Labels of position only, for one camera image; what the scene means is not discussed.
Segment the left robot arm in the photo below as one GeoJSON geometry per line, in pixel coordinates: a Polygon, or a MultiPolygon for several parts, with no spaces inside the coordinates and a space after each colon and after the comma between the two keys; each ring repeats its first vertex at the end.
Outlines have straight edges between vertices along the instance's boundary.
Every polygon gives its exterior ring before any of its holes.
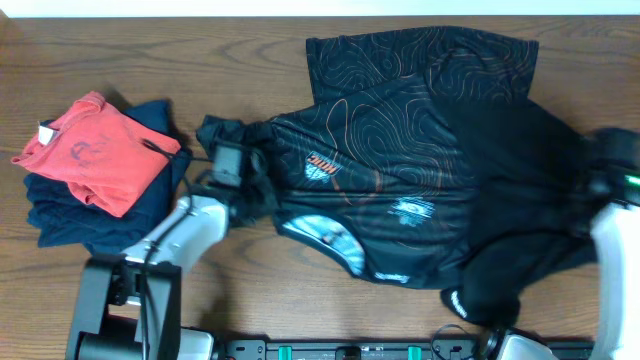
{"type": "Polygon", "coordinates": [[[261,151],[218,146],[211,170],[156,228],[117,255],[86,262],[66,359],[223,358],[211,333],[182,326],[182,281],[231,227],[273,204],[268,191],[261,151]]]}

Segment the black jersey with orange lines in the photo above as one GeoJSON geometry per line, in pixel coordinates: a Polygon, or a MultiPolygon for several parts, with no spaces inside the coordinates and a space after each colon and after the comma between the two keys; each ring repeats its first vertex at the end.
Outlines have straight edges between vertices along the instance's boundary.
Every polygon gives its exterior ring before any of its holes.
{"type": "Polygon", "coordinates": [[[276,230],[352,276],[414,289],[458,283],[477,177],[435,100],[498,105],[528,97],[539,45],[435,26],[310,38],[314,103],[264,122],[207,116],[207,152],[262,152],[276,230]]]}

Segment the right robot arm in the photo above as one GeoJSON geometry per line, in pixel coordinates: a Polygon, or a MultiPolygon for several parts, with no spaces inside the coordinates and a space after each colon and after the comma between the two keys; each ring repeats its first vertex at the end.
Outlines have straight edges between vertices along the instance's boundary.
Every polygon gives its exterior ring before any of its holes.
{"type": "Polygon", "coordinates": [[[593,343],[541,340],[515,328],[478,342],[475,359],[625,360],[639,357],[639,134],[603,128],[591,137],[589,168],[578,186],[600,273],[593,343]]]}

